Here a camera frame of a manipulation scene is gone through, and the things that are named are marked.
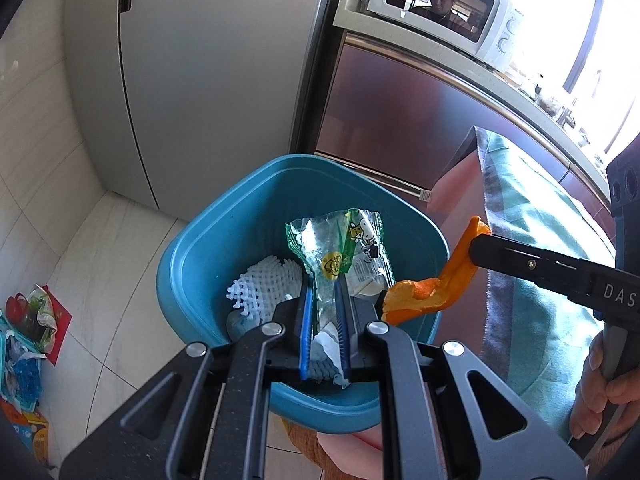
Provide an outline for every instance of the triangular cutout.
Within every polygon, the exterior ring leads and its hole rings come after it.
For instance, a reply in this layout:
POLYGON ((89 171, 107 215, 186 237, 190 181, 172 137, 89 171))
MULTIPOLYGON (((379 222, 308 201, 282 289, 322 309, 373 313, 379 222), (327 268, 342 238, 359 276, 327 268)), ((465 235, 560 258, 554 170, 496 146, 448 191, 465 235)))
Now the triangular cutout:
POLYGON ((158 438, 178 386, 180 375, 173 372, 167 375, 122 418, 120 425, 125 430, 140 434, 149 440, 158 438))
POLYGON ((478 372, 468 375, 489 436, 498 440, 527 427, 526 419, 478 372))

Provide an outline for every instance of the trash can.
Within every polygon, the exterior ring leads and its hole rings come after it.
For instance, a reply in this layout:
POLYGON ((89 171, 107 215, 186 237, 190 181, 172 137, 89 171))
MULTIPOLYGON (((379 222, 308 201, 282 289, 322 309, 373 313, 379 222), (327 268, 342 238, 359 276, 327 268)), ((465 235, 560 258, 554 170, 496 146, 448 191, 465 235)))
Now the trash can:
MULTIPOLYGON (((425 215, 383 187, 339 164, 313 155, 276 158, 240 181, 190 222, 166 248, 158 267, 158 301, 185 342, 228 344, 226 289, 247 267, 274 254, 296 257, 284 225, 296 218, 359 208, 379 211, 384 245, 397 280, 437 276, 449 251, 425 215)), ((432 342, 440 313, 401 327, 432 342)), ((271 387, 271 411, 323 433, 353 433, 380 421, 377 383, 341 390, 329 382, 298 391, 271 387)))

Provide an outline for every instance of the white microwave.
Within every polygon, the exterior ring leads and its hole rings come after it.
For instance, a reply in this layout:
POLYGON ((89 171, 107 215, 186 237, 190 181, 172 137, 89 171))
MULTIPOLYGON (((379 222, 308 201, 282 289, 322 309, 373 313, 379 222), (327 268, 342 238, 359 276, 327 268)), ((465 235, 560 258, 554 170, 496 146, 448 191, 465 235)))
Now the white microwave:
POLYGON ((510 0, 369 0, 367 10, 438 38, 504 72, 523 15, 510 0))

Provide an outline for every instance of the tile floor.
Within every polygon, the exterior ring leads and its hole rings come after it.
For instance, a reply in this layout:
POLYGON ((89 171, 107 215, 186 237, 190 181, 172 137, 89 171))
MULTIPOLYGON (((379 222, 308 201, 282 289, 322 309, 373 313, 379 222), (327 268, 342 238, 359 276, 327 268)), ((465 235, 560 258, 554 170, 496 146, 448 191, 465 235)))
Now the tile floor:
MULTIPOLYGON (((53 465, 183 348, 155 286, 162 252, 184 225, 108 192, 60 258, 49 286, 73 320, 58 364, 42 370, 53 465)), ((273 414, 268 446, 266 480, 321 478, 273 414)))

